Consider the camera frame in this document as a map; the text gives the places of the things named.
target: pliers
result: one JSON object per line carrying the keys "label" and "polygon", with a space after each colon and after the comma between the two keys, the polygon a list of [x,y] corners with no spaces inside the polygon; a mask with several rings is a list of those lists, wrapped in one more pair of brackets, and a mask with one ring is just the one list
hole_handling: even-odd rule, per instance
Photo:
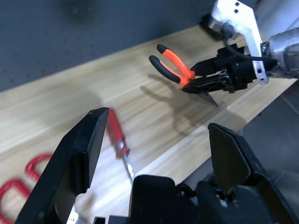
{"label": "pliers", "polygon": [[[170,49],[162,44],[157,45],[157,50],[170,60],[180,71],[181,75],[169,68],[164,62],[154,55],[149,56],[149,61],[161,73],[165,78],[178,83],[180,87],[186,87],[192,80],[195,79],[195,72],[189,69],[185,63]],[[209,93],[199,94],[203,99],[207,100],[211,104],[218,106]]]}

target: black cable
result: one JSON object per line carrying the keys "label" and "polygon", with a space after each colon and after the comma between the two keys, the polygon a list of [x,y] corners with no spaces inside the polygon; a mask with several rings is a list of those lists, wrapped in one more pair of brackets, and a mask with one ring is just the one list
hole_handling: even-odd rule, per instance
{"label": "black cable", "polygon": [[264,61],[264,62],[267,61],[267,62],[271,62],[271,63],[277,63],[277,60],[273,59],[273,58],[254,57],[254,56],[249,56],[249,55],[242,54],[242,53],[240,53],[239,51],[235,50],[232,46],[230,46],[228,44],[228,39],[227,38],[223,38],[223,43],[224,43],[224,46],[227,47],[227,49],[229,51],[231,51],[232,53],[234,53],[238,57],[246,58],[246,59],[249,59],[251,61]]}

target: orange pliers handle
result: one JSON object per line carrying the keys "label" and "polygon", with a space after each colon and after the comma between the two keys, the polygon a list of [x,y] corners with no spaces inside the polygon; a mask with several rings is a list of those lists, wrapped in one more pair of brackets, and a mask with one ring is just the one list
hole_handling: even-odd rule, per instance
{"label": "orange pliers handle", "polygon": [[186,86],[191,80],[195,79],[195,72],[191,71],[173,51],[162,44],[157,45],[157,50],[168,60],[170,60],[181,72],[181,75],[176,73],[166,64],[164,64],[159,58],[151,55],[149,57],[149,61],[152,63],[155,69],[161,73],[161,75],[175,83],[179,83],[181,87]]}

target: gray pegboard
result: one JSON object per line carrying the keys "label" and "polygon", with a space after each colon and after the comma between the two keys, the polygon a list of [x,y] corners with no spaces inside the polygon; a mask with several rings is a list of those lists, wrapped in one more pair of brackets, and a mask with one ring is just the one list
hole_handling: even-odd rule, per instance
{"label": "gray pegboard", "polygon": [[[256,0],[243,1],[254,6]],[[214,0],[2,0],[0,91],[195,26]]]}

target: wooden surface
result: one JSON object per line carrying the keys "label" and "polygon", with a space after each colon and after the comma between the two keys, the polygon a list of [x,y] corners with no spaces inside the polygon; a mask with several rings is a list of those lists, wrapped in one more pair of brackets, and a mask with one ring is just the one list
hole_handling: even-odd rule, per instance
{"label": "wooden surface", "polygon": [[[0,93],[0,184],[19,177],[33,188],[23,173],[30,159],[53,152],[89,110],[102,106],[117,111],[138,174],[169,176],[180,183],[210,156],[209,122],[238,131],[294,82],[271,79],[235,94],[213,92],[216,108],[183,93],[151,66],[150,55],[162,58],[158,43],[189,66],[216,56],[222,47],[191,28]],[[94,216],[126,216],[130,190],[124,164],[105,136],[92,187],[77,198],[78,211],[90,222]],[[1,209],[14,219],[23,204],[12,190]]]}

